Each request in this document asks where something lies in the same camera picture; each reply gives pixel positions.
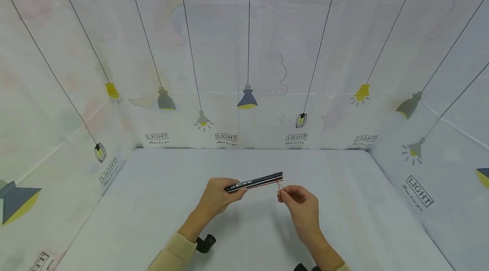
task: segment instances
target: right hand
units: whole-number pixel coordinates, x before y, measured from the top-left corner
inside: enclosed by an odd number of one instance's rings
[[[280,203],[289,208],[297,236],[303,243],[309,242],[314,236],[322,236],[319,228],[319,201],[306,188],[289,185],[277,193]]]

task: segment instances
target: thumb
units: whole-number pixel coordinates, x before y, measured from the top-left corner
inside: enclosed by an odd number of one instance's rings
[[[241,200],[247,191],[248,191],[248,188],[241,188],[237,192],[229,194],[230,195],[229,198],[231,198],[231,202]]]
[[[292,197],[290,197],[290,195],[285,190],[280,191],[280,198],[282,199],[282,201],[284,201],[285,205],[289,208],[289,210],[295,204],[297,204],[297,202]]]

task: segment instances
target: wrist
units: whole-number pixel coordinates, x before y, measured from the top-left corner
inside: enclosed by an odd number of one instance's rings
[[[212,217],[197,209],[193,210],[183,223],[178,233],[191,243],[195,243],[202,230],[211,221]]]

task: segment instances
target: printed wallpaper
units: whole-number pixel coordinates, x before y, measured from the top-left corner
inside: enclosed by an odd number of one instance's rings
[[[487,265],[487,1],[0,0],[0,269],[54,271],[141,146],[373,147]]]

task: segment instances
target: black line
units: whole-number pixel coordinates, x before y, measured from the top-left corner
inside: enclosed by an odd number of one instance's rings
[[[309,84],[309,90],[307,92],[307,97],[306,97],[306,102],[304,104],[304,110],[302,113],[306,113],[306,105],[307,105],[307,100],[309,99],[309,93],[311,93],[311,87],[312,87],[312,80],[314,79],[314,73],[316,72],[316,66],[318,66],[318,59],[319,59],[319,53],[321,53],[321,45],[323,43],[324,39],[324,33],[326,31],[326,24],[328,23],[328,18],[329,18],[329,11],[331,11],[331,5],[333,4],[333,0],[329,2],[329,7],[328,7],[328,14],[326,14],[326,21],[324,23],[324,28],[323,28],[323,35],[321,36],[321,42],[319,42],[319,50],[318,50],[318,56],[316,57],[316,63],[314,64],[314,70],[312,71],[312,77],[311,77],[311,83]]]
[[[107,73],[105,72],[104,66],[103,66],[103,64],[102,64],[99,56],[97,55],[97,52],[95,51],[95,48],[94,48],[92,42],[90,41],[89,35],[87,34],[87,31],[85,30],[85,27],[83,26],[82,21],[80,20],[80,16],[78,16],[78,13],[76,12],[76,9],[75,9],[75,6],[73,5],[73,2],[71,0],[68,0],[68,1],[70,1],[71,8],[73,8],[73,11],[75,12],[76,17],[78,18],[78,22],[80,22],[81,29],[83,29],[83,32],[85,33],[85,36],[87,36],[87,40],[89,40],[90,46],[91,46],[91,48],[93,50],[93,53],[95,54],[95,56],[97,57],[98,62],[100,63],[100,67],[102,68],[102,71],[104,72],[105,78],[107,78],[107,82],[110,82],[109,77],[107,76]]]
[[[192,52],[192,43],[190,42],[190,31],[188,29],[187,9],[185,8],[185,0],[182,0],[182,3],[183,3],[183,13],[185,14],[185,23],[187,24],[188,45],[190,46],[190,56],[192,57],[192,66],[194,68],[195,87],[197,88],[197,97],[199,98],[199,107],[200,107],[200,110],[202,111],[202,104],[200,103],[199,85],[197,84],[197,74],[195,73],[194,53]]]
[[[48,60],[46,59],[46,57],[44,56],[44,53],[42,52],[41,48],[39,47],[39,45],[37,44],[36,40],[34,39],[34,36],[32,35],[31,31],[29,30],[29,27],[28,25],[25,23],[24,19],[22,18],[22,16],[20,15],[20,12],[19,12],[19,9],[17,8],[17,6],[15,5],[14,3],[14,0],[10,0],[12,2],[12,5],[13,7],[15,8],[15,11],[17,11],[17,14],[19,15],[19,18],[20,20],[22,21],[22,23],[24,24],[25,28],[28,30],[28,33],[29,35],[31,36],[31,39],[32,41],[34,42],[34,44],[36,45],[37,49],[39,50],[39,52],[41,53],[41,56],[42,58],[44,59],[44,62],[46,62],[46,65],[48,66],[49,70],[51,71],[51,74],[53,74],[54,78],[56,79],[56,81],[58,82],[59,86],[61,87],[63,93],[66,95],[66,97],[68,98],[68,100],[70,101],[70,104],[73,106],[73,108],[75,109],[76,113],[78,113],[78,116],[80,116],[81,118],[81,121],[83,121],[85,127],[87,128],[88,132],[90,133],[90,136],[91,138],[93,139],[94,143],[97,145],[97,141],[95,140],[95,138],[93,137],[92,133],[90,132],[90,129],[89,127],[87,126],[87,123],[85,123],[85,120],[83,119],[82,115],[80,114],[80,112],[78,111],[78,109],[75,107],[75,105],[73,104],[73,101],[71,101],[70,97],[68,96],[68,94],[66,93],[65,89],[62,87],[61,85],[61,82],[58,80],[58,78],[56,77],[56,75],[54,74],[53,72],[53,69],[51,68],[51,65],[49,65],[49,62]]]
[[[486,64],[484,66],[484,68],[479,72],[479,74],[477,74],[475,76],[475,78],[472,79],[472,81],[470,82],[469,85],[467,85],[466,88],[464,88],[464,90],[460,93],[460,95],[458,95],[458,97],[453,101],[453,103],[450,104],[450,106],[448,106],[448,108],[440,115],[440,117],[438,117],[436,123],[433,125],[433,127],[431,127],[431,129],[429,129],[427,135],[425,135],[424,137],[427,137],[428,134],[431,132],[431,130],[433,130],[433,128],[435,127],[435,125],[438,123],[438,121],[441,120],[441,118],[445,115],[445,113],[447,113],[448,110],[450,110],[450,108],[457,102],[457,100],[459,100],[459,98],[465,93],[465,91],[467,91],[467,89],[474,83],[474,81],[479,77],[480,74],[482,74],[482,72],[486,69],[486,67],[489,65],[489,62],[488,64]]]
[[[246,84],[250,84],[250,16],[251,0],[248,0],[248,79]]]
[[[477,13],[477,11],[479,10],[479,8],[482,6],[482,4],[484,3],[485,0],[482,0],[482,2],[479,4],[479,6],[477,6],[477,9],[474,11],[474,13],[472,14],[472,17],[470,17],[469,21],[467,22],[467,24],[465,24],[464,26],[464,29],[461,30],[459,36],[457,37],[457,39],[455,40],[455,42],[452,44],[452,46],[450,47],[450,49],[448,50],[447,54],[443,57],[443,59],[441,60],[440,64],[438,64],[438,67],[435,69],[435,72],[433,73],[433,75],[431,75],[430,79],[428,80],[427,84],[424,86],[424,88],[421,90],[421,92],[424,92],[424,90],[427,88],[429,82],[431,81],[431,79],[433,79],[434,75],[436,74],[436,72],[438,72],[438,69],[440,68],[440,66],[443,64],[443,62],[445,61],[445,59],[448,57],[448,54],[452,51],[453,47],[456,45],[458,39],[460,39],[461,35],[464,33],[465,29],[467,28],[467,26],[469,26],[469,23],[470,21],[472,21],[473,17],[475,16],[475,14]]]
[[[387,39],[385,40],[384,45],[382,46],[382,49],[380,50],[380,53],[379,53],[379,56],[377,57],[377,60],[375,60],[374,67],[372,68],[372,71],[370,71],[370,75],[368,75],[368,79],[367,79],[367,82],[365,84],[368,84],[368,81],[370,80],[370,77],[372,76],[372,73],[374,72],[374,69],[377,66],[377,62],[379,62],[380,55],[382,55],[382,52],[384,51],[384,48],[387,44],[387,41],[389,40],[389,37],[391,36],[392,30],[396,26],[397,20],[399,19],[400,13],[402,11],[402,8],[404,8],[404,5],[406,4],[406,1],[407,0],[404,0],[404,2],[402,2],[402,6],[400,7],[399,13],[396,16],[396,20],[394,21],[394,24],[392,24],[392,28],[391,28],[389,34],[387,35]]]
[[[146,28],[144,27],[143,18],[141,17],[141,11],[139,11],[138,0],[134,0],[134,2],[136,3],[136,8],[138,8],[139,19],[141,20],[141,25],[143,26],[144,36],[146,37],[146,42],[148,43],[148,47],[150,49],[151,59],[153,60],[153,64],[155,66],[155,71],[156,71],[156,75],[158,76],[158,81],[160,82],[160,87],[163,87],[161,85],[160,75],[158,74],[158,69],[156,67],[155,57],[152,55],[150,41],[148,40],[148,34],[146,34]]]

